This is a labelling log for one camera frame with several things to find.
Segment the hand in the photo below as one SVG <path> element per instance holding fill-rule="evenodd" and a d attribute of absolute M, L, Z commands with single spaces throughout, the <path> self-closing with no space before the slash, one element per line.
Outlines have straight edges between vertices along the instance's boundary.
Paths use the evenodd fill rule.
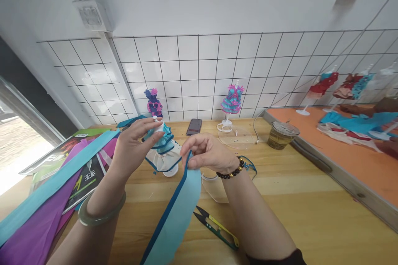
<path fill-rule="evenodd" d="M 194 155 L 188 162 L 189 169 L 209 167 L 215 172 L 229 174 L 239 167 L 239 159 L 209 133 L 189 137 L 181 147 L 182 164 L 188 158 L 189 150 Z"/>
<path fill-rule="evenodd" d="M 123 131 L 117 139 L 112 165 L 109 171 L 127 181 L 131 174 L 141 165 L 145 156 L 157 141 L 165 134 L 156 132 L 145 142 L 138 141 L 148 130 L 160 126 L 163 122 L 155 122 L 153 118 L 140 119 Z"/>

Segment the black sleeve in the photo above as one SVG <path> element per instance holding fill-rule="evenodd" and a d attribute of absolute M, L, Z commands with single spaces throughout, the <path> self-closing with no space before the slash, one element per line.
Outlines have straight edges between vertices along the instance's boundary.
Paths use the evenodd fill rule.
<path fill-rule="evenodd" d="M 283 260 L 257 260 L 248 256 L 250 265 L 306 265 L 301 250 L 296 249 L 292 254 Z"/>

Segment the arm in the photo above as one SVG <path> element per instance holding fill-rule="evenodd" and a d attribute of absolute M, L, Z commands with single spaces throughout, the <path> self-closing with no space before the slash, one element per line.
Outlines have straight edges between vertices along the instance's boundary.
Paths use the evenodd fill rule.
<path fill-rule="evenodd" d="M 144 143 L 138 139 L 161 124 L 162 122 L 154 122 L 152 118 L 141 119 L 120 134 L 112 165 L 87 204 L 87 213 L 90 216 L 104 216 L 119 204 L 128 178 L 164 133 L 156 132 Z M 84 226 L 78 220 L 48 264 L 107 264 L 117 217 L 114 216 L 99 226 Z"/>
<path fill-rule="evenodd" d="M 216 172 L 229 174 L 239 166 L 236 156 L 210 134 L 193 135 L 183 144 L 183 163 L 190 149 L 194 154 L 188 162 L 190 169 L 207 166 Z M 266 204 L 246 171 L 241 171 L 231 179 L 223 179 L 223 185 L 237 221 L 240 240 L 250 257 L 282 260 L 296 250 L 289 233 Z"/>

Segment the cup lid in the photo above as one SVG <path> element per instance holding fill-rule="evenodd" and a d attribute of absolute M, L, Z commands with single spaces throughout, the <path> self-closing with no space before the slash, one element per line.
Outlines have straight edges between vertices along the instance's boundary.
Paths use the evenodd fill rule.
<path fill-rule="evenodd" d="M 284 135 L 297 136 L 300 134 L 300 130 L 290 123 L 274 121 L 272 122 L 272 126 L 274 129 L 280 133 L 283 133 Z"/>

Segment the smartphone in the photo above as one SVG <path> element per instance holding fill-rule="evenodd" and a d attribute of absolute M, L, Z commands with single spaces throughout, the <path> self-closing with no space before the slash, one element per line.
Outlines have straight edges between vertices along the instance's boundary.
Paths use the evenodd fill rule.
<path fill-rule="evenodd" d="M 200 133 L 202 127 L 202 119 L 191 119 L 191 123 L 188 126 L 187 135 L 194 135 Z"/>

